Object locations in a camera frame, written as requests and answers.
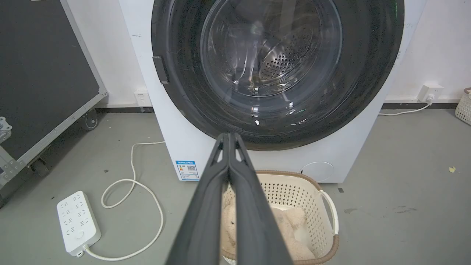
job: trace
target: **front-load washing machine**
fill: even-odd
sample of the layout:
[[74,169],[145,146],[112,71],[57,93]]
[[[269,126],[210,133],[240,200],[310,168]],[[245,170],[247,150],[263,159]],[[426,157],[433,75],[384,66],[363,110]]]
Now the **front-load washing machine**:
[[256,169],[343,182],[426,0],[120,0],[181,180],[239,133]]

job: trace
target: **white laundry basket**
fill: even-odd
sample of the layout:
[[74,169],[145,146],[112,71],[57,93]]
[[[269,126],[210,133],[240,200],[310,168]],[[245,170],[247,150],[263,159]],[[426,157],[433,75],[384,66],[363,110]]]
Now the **white laundry basket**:
[[464,95],[461,97],[460,103],[455,110],[458,119],[471,125],[471,87],[464,89]]
[[[294,261],[294,265],[316,265],[329,261],[339,247],[339,219],[335,205],[319,184],[311,178],[298,173],[285,171],[257,171],[268,203],[277,207],[299,207],[306,213],[306,228],[309,233],[308,248],[316,259]],[[235,196],[228,187],[224,193],[223,207]],[[232,265],[236,264],[236,254],[221,248],[224,259]]]

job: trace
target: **washing machine door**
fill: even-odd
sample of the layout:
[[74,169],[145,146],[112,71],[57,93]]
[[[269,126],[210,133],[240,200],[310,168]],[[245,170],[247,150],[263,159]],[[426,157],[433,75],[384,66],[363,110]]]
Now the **washing machine door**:
[[157,0],[154,63],[181,113],[216,138],[281,150],[339,130],[398,54],[403,0]]

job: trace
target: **wall outlet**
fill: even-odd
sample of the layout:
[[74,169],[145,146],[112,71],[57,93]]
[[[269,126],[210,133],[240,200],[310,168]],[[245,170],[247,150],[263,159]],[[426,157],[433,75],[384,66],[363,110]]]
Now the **wall outlet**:
[[136,97],[136,101],[140,107],[152,107],[152,102],[147,92],[134,92],[134,97]]
[[426,102],[429,95],[433,95],[435,100],[439,99],[445,88],[438,84],[424,84],[420,89],[417,99],[420,102]]

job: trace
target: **case caster wheel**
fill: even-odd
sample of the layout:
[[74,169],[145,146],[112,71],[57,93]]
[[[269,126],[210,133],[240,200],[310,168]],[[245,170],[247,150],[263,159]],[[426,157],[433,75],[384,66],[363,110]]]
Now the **case caster wheel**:
[[41,158],[38,158],[38,160],[31,164],[31,169],[41,177],[49,175],[49,169],[46,166],[46,162],[44,162],[44,160]]
[[86,131],[93,131],[98,126],[97,111],[91,109],[85,113],[80,120],[80,126]]

